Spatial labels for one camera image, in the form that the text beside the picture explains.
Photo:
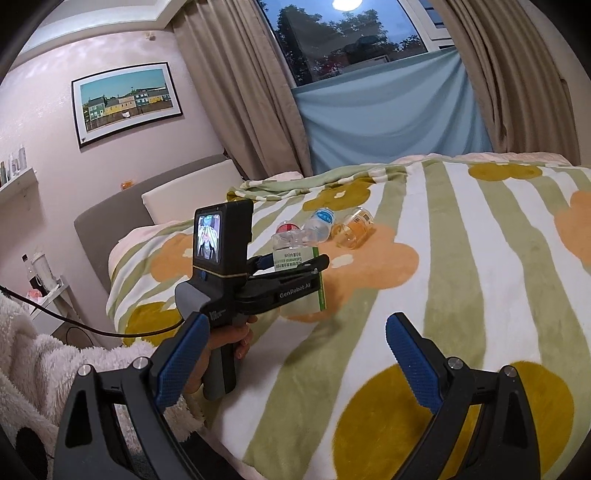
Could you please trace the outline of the person's left hand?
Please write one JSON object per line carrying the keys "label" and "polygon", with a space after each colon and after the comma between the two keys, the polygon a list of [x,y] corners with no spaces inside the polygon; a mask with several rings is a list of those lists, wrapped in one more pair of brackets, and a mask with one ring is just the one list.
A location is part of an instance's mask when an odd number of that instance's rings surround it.
{"label": "person's left hand", "polygon": [[259,320],[256,316],[250,316],[246,319],[246,322],[239,327],[228,326],[218,330],[214,330],[209,336],[207,345],[202,350],[197,364],[193,367],[193,370],[185,384],[183,393],[190,395],[199,389],[201,386],[201,378],[208,367],[209,361],[211,361],[211,353],[215,350],[229,345],[232,349],[232,353],[235,354],[235,358],[242,360],[243,357],[249,352],[250,345],[252,344],[253,332],[252,324]]}

